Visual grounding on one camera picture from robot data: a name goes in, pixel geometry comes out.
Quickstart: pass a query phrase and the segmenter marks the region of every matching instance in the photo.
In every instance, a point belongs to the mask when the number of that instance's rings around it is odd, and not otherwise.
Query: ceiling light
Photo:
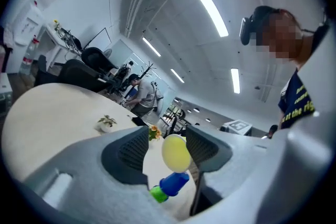
[[[229,35],[226,26],[223,22],[222,17],[219,14],[218,9],[216,8],[214,2],[212,0],[200,0],[204,5],[205,9],[208,11],[212,21],[214,22],[219,36],[227,37]]]
[[[152,44],[150,44],[150,43],[148,42],[147,39],[145,39],[145,38],[143,37],[142,40],[145,41],[145,43],[146,43],[146,44],[153,50],[153,52],[156,53],[157,56],[161,57],[161,54],[158,53],[158,51],[152,46]]]
[[[174,69],[171,69],[171,71],[174,73],[175,76],[177,76],[177,78],[178,78],[182,83],[184,83],[183,79],[181,79],[181,77],[175,72]]]
[[[136,55],[135,53],[133,53],[135,56],[137,56],[137,58],[140,60],[140,61],[142,61],[143,63],[145,63],[143,60],[141,60],[140,58],[139,58],[139,56],[138,55]]]
[[[134,61],[131,57],[130,57],[130,59],[131,59],[132,62],[134,62],[138,66],[138,64],[136,63],[136,61]]]
[[[235,93],[240,93],[240,82],[239,82],[239,71],[237,68],[231,68],[233,91]]]
[[[159,79],[161,79],[160,77],[159,77],[159,75],[158,74],[156,74],[153,70],[152,70],[152,72],[159,78]]]

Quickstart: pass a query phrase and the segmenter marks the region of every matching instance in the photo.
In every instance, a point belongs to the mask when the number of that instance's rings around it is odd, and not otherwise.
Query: potted plant
[[[98,123],[99,123],[99,126],[102,129],[102,131],[104,131],[106,133],[110,133],[112,131],[113,125],[117,124],[115,119],[110,118],[110,116],[108,116],[108,115],[104,115],[104,117],[102,117],[98,121]]]
[[[153,139],[159,140],[160,136],[161,136],[161,131],[158,129],[158,127],[156,127],[155,125],[152,125],[149,128],[149,141],[152,141]]]

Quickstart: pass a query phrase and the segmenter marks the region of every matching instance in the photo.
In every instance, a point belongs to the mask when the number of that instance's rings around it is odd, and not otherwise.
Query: whiteboard
[[[106,28],[104,28],[93,38],[93,40],[89,42],[89,44],[85,47],[85,49],[96,47],[100,49],[102,52],[104,52],[110,44],[111,44],[110,37],[107,34]]]

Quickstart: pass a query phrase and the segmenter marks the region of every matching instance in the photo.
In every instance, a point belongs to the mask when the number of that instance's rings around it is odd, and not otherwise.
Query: blue plastic object
[[[187,173],[172,173],[160,180],[160,188],[166,195],[176,196],[188,181],[189,175]]]

